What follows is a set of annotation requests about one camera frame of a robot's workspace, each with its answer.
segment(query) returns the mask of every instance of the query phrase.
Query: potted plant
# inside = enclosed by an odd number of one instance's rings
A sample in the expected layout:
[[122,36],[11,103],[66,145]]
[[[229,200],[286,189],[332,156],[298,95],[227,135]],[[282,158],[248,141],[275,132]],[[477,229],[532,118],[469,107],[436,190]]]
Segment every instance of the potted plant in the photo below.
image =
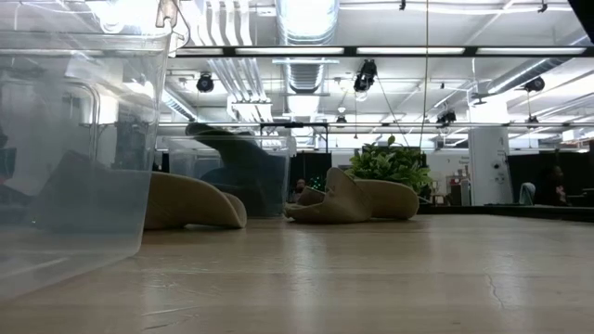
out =
[[417,194],[431,183],[429,168],[423,166],[422,153],[394,146],[395,137],[388,139],[388,147],[365,144],[351,158],[352,167],[346,171],[353,178],[396,182],[411,187]]

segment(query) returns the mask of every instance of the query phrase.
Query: clear plastic bin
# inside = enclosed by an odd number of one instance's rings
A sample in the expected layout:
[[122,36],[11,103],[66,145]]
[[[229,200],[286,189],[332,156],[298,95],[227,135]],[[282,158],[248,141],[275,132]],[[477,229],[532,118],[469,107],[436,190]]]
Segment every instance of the clear plastic bin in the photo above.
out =
[[169,137],[170,173],[235,195],[250,217],[277,217],[287,198],[290,153],[280,136]]
[[140,245],[170,33],[94,3],[0,1],[0,300]]

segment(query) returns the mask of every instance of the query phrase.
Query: table surface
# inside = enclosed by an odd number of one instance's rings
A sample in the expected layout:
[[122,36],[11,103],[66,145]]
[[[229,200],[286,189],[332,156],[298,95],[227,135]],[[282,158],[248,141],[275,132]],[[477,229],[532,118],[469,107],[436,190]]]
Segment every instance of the table surface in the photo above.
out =
[[591,333],[594,225],[479,215],[146,233],[0,306],[3,334]]

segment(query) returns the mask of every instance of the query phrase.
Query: ceiling duct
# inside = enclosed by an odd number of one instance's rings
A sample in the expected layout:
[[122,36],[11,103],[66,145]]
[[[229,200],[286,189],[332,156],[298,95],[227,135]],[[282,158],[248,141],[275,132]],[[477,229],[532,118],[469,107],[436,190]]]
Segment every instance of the ceiling duct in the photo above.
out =
[[[580,30],[564,38],[560,42],[560,45],[590,46],[592,43],[589,41],[589,38],[584,31]],[[540,75],[561,66],[569,60],[572,60],[572,58],[544,58],[525,61],[522,65],[508,71],[489,83],[479,83],[477,89],[478,93],[473,93],[471,97],[482,98],[503,94],[513,88],[534,80]],[[447,103],[449,106],[454,106],[466,98],[467,94],[461,92],[450,97],[447,100]]]
[[[339,0],[276,0],[280,42],[283,45],[329,45],[336,31],[339,5]],[[324,69],[323,64],[285,65],[288,93],[315,93],[322,84]],[[294,109],[291,105],[299,108],[295,97],[299,96],[288,98],[291,111]],[[319,96],[316,96],[316,103],[307,105],[315,105],[317,109],[318,103]]]

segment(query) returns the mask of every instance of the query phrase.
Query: curved wooden shape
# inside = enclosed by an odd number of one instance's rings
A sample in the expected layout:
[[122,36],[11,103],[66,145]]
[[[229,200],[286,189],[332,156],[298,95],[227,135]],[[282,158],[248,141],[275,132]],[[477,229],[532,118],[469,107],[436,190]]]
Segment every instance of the curved wooden shape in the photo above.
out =
[[355,182],[371,198],[373,218],[409,219],[419,210],[419,197],[408,186],[379,180]]
[[365,222],[371,217],[371,210],[369,197],[338,168],[328,170],[326,195],[321,203],[285,207],[287,216],[297,222],[320,224]]
[[243,203],[206,182],[153,172],[145,229],[180,228],[188,224],[243,228]]

